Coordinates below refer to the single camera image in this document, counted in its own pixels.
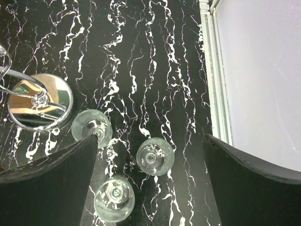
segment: round metal base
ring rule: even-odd
[[[34,100],[10,95],[8,112],[20,127],[31,131],[44,131],[60,127],[70,115],[73,95],[69,85],[60,77],[52,74],[35,74],[31,77],[42,82],[47,90],[48,103],[37,106]],[[42,90],[35,84],[22,80],[14,92],[35,96]]]

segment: white wall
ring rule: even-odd
[[[301,0],[217,11],[233,145],[301,171]]]

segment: clear glass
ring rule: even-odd
[[[123,221],[131,214],[134,205],[133,188],[123,177],[106,180],[95,193],[94,209],[106,222]]]
[[[76,141],[95,134],[98,137],[98,148],[103,148],[112,139],[113,130],[104,113],[90,109],[79,113],[75,117],[71,125],[71,133]]]
[[[140,169],[153,176],[166,174],[174,164],[174,151],[164,139],[154,137],[139,147],[136,161]]]

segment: upside-down glass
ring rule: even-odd
[[[79,113],[72,125],[71,133],[76,141],[95,134],[98,137],[98,148],[107,146],[112,138],[113,130],[107,116],[95,109]]]
[[[174,151],[166,140],[158,137],[150,138],[139,147],[136,161],[143,172],[161,176],[172,168]]]
[[[126,219],[135,205],[131,184],[120,176],[106,180],[96,191],[94,209],[106,222],[120,222]]]

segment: black marble floor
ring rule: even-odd
[[[197,0],[0,0],[0,29],[12,69],[64,78],[74,93],[72,118],[98,109],[111,121],[113,139],[99,150],[81,225],[105,224],[93,197],[113,174],[128,178],[136,196],[132,214],[117,225],[221,225],[202,153],[211,122]],[[1,83],[12,88],[17,80]],[[0,94],[5,169],[74,142],[72,119],[50,132],[29,132],[11,121],[7,99]],[[135,164],[149,137],[174,149],[167,175],[147,176]]]

